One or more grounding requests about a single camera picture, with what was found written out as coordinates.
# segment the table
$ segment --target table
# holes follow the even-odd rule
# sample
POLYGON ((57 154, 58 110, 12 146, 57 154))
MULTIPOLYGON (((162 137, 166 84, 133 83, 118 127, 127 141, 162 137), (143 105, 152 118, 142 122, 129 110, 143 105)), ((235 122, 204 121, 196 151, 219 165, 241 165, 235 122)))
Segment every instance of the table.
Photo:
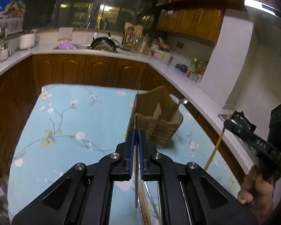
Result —
MULTIPOLYGON (((96 86, 44 86, 11 164, 7 193, 10 219, 75 163, 96 163, 124 142, 136 94, 136 90, 96 86)), ((184 106, 179 110, 184 117, 181 126, 169 144, 157 146, 158 151, 175 162, 195 161, 204 166, 214 144, 184 106)), ((237 195, 239 184, 218 151, 207 171, 237 195)), ((147 185, 158 204, 156 182, 147 185)), ((158 224, 158 214, 147 200, 152 224, 158 224)), ((110 224, 123 222, 142 224, 139 210, 134 208, 133 180, 114 185, 110 224)))

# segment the frying pan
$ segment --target frying pan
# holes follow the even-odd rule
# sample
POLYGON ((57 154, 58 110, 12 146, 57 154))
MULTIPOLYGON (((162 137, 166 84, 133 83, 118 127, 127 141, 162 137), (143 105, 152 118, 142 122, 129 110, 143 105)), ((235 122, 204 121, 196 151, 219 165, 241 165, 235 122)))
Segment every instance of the frying pan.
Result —
POLYGON ((98 37, 98 38, 94 39, 94 41, 90 45, 90 49, 104 50, 104 51, 108 51, 108 52, 115 52, 117 48, 120 48, 124 51, 130 51, 130 49, 122 48, 120 46, 120 43, 117 40, 111 38, 110 33, 108 33, 108 36, 109 37, 98 37))

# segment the dish towel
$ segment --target dish towel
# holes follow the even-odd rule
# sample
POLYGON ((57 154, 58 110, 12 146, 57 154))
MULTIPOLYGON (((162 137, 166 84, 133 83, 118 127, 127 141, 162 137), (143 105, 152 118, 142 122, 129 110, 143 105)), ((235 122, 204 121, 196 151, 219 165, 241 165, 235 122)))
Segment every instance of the dish towel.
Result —
POLYGON ((73 35, 73 28, 60 27, 58 41, 60 40, 72 41, 72 35, 73 35))

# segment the range hood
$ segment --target range hood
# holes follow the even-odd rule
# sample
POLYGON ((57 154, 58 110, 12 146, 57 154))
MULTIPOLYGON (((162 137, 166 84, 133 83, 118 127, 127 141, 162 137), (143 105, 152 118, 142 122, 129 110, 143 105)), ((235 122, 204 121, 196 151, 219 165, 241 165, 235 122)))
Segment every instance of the range hood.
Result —
POLYGON ((281 12, 255 0, 244 0, 258 41, 281 56, 281 12))

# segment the ceiling light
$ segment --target ceiling light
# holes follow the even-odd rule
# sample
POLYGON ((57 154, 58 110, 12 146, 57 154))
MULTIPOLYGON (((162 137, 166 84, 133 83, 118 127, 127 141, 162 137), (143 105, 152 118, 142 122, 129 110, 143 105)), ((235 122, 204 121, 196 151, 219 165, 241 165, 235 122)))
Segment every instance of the ceiling light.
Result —
POLYGON ((100 6, 100 10, 103 10, 103 9, 104 9, 104 11, 109 11, 110 10, 110 6, 101 5, 100 6))

